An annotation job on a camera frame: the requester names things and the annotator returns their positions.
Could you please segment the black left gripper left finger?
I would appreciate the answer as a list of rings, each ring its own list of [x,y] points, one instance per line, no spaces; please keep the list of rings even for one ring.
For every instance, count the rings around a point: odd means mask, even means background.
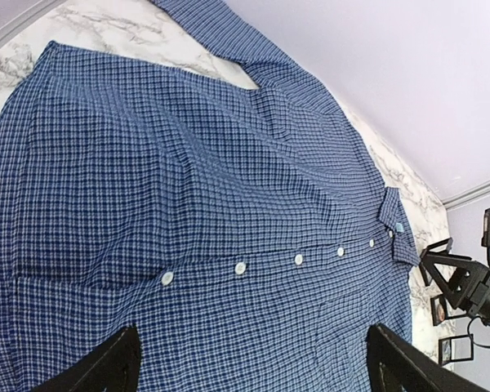
[[[124,327],[72,367],[33,388],[37,392],[136,391],[141,365],[137,328]]]

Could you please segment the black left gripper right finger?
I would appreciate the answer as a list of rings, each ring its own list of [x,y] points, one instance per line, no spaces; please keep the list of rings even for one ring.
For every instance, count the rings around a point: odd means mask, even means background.
[[[440,367],[381,323],[368,329],[367,369],[371,390],[376,392],[487,391]]]

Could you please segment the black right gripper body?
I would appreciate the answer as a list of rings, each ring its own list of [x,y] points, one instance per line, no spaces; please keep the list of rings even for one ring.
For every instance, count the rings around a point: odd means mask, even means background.
[[[462,273],[457,289],[461,295],[458,308],[469,317],[480,316],[490,323],[490,269],[473,263]]]

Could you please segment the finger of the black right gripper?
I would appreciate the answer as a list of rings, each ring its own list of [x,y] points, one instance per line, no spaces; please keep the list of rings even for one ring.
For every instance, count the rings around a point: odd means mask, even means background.
[[[420,266],[430,274],[453,309],[470,309],[470,292],[479,281],[480,263],[468,256],[425,249],[421,253]]]

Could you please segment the blue checked shirt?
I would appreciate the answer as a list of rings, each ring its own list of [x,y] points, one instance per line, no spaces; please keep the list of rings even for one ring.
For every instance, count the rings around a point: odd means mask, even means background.
[[[50,42],[0,114],[0,391],[122,327],[141,391],[367,391],[412,338],[399,191],[321,82],[221,1],[161,1],[227,82]]]

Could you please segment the brown round brooch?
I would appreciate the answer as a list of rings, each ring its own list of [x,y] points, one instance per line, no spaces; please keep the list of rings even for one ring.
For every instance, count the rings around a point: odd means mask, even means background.
[[[444,308],[441,304],[437,304],[433,308],[433,323],[434,325],[441,324],[446,318]]]

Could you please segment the white blue round brooch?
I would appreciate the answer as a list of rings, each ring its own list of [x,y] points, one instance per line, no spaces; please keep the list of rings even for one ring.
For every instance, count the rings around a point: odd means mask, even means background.
[[[452,343],[450,340],[439,342],[439,362],[444,366],[452,361]]]

